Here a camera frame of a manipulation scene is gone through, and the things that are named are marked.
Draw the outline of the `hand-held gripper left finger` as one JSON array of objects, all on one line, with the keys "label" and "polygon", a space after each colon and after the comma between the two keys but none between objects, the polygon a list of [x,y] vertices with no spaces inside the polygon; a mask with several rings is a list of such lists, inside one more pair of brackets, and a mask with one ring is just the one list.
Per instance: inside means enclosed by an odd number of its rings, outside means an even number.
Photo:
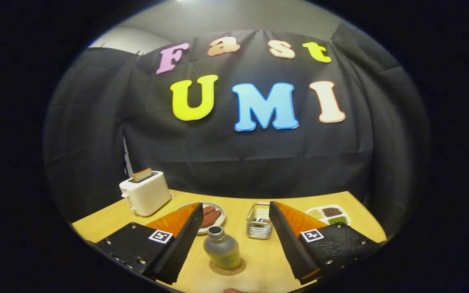
[{"label": "hand-held gripper left finger", "polygon": [[94,246],[130,270],[171,285],[177,282],[203,219],[203,204],[195,202],[146,225],[130,222]]}]

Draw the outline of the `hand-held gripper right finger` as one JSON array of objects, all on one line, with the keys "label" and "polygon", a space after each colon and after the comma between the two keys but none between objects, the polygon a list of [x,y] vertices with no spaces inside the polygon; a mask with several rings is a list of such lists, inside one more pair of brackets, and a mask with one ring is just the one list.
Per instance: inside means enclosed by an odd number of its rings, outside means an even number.
[{"label": "hand-held gripper right finger", "polygon": [[277,201],[270,202],[269,216],[301,284],[333,278],[383,246],[342,221],[327,225]]}]

